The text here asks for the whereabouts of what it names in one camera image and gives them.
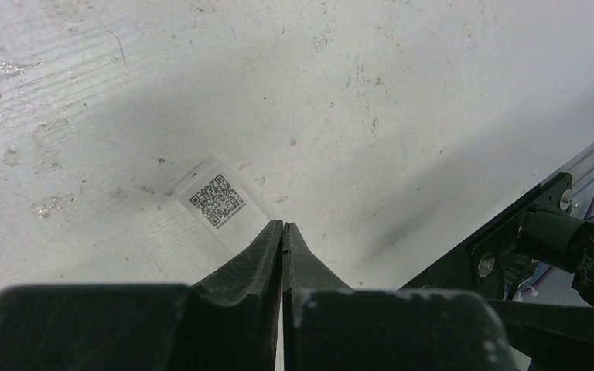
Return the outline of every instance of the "white table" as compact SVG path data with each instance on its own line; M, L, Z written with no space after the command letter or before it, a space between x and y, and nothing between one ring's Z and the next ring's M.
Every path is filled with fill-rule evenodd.
M0 288L204 277L208 156L396 288L593 141L594 1L0 0Z

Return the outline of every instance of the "screw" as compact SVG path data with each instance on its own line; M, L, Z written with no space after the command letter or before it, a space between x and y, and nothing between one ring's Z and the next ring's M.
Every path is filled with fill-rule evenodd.
M572 204L572 189L566 189L559 200L559 209L566 211Z
M495 257L492 254L487 254L481 261L480 265L477 267L477 274L480 277L486 277L493 271L495 267Z

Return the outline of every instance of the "qr code finder pattern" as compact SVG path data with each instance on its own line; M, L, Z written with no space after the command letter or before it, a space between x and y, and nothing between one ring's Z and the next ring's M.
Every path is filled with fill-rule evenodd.
M246 205L221 174L192 196L190 202L198 207L203 216L217 229Z

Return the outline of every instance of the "purple cable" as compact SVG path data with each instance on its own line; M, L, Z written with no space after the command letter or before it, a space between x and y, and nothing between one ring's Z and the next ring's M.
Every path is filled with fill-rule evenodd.
M593 195L593 199L591 200L591 203L589 205L589 208L586 210L586 214L584 214L584 220L587 220L588 218L593 216L593 213L594 213L594 195ZM553 267L548 267L548 269L545 270L545 272L533 284L531 284L528 288L521 291L521 295L527 296L527 295L533 294L534 290L537 290L543 283L545 283L545 280L547 280L554 272L555 272L555 269Z

